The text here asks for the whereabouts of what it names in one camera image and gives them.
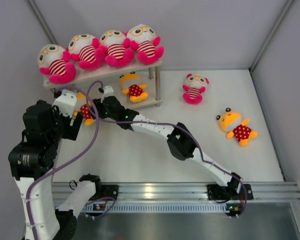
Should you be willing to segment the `orange plush bottom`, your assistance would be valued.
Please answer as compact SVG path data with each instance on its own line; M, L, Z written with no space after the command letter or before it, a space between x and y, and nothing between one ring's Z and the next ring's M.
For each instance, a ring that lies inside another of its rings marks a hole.
M77 101L74 110L74 116L76 117L78 113L82 113L84 124L86 126L92 125L96 121L89 110L89 108L92 109L92 104L87 101L87 98L81 92L78 92L76 97Z

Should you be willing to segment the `orange plush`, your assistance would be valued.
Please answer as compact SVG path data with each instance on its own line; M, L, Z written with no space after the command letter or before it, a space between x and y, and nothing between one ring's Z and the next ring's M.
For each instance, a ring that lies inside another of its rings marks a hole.
M87 101L87 98L81 92L78 92L76 97L77 101L74 110L74 116L76 117L78 113L82 113L84 124L86 126L92 125L96 121L89 110L89 108L92 109L92 104Z
M235 138L242 147L247 146L251 139L258 136L258 132L248 126L250 119L243 119L239 112L232 110L230 107L227 107L223 114L218 114L215 119L220 129L226 133L226 138Z
M132 103L139 103L148 98L149 94L145 91L147 85L142 83L142 78L136 72L123 74L119 77L122 93L128 96Z

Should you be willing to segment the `orange plush top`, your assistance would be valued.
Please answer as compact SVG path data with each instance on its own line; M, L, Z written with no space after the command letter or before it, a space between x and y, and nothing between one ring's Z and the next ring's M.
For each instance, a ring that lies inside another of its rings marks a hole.
M123 74L119 77L122 93L128 96L132 103L139 103L148 98L149 94L145 91L147 85L142 83L142 78L136 72Z

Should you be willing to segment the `pink panda plush face down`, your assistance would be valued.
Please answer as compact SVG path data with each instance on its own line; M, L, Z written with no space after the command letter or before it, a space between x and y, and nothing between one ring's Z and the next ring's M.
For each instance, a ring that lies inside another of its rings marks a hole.
M105 63L105 52L99 48L99 40L87 33L75 35L68 44L68 52L73 61L86 71L93 71Z

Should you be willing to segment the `pink panda plush with glasses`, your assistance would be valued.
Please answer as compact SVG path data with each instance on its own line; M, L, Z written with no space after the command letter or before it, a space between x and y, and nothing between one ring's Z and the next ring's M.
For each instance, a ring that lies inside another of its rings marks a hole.
M137 60L143 65L152 65L157 62L165 52L161 37L148 25L139 24L131 28L126 37L130 40L130 48L136 52Z

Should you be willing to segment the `pink panda plush top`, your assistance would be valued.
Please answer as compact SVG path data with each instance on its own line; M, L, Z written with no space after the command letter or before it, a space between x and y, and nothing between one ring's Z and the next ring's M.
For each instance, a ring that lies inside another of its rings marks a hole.
M182 85L182 98L186 103L197 105L203 100L203 93L207 90L210 81L207 77L189 73Z

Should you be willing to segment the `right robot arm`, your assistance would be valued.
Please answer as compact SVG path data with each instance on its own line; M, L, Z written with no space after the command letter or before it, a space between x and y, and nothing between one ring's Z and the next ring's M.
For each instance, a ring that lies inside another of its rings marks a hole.
M166 141L173 157L180 161L191 161L202 166L230 199L247 193L242 178L231 172L206 155L198 141L186 126L156 122L139 112L125 108L115 96L107 96L93 100L95 116L104 122L114 123L124 130L147 134Z

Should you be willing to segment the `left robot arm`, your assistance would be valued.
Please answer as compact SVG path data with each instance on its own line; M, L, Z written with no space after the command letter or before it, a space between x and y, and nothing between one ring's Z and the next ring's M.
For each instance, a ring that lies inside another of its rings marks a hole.
M52 178L59 144L62 139L76 140L83 118L83 113L74 118L63 116L59 106L43 100L22 116L22 139L8 161L23 203L25 240L71 240L80 212L89 200L103 194L99 176L83 175L66 201L54 207Z

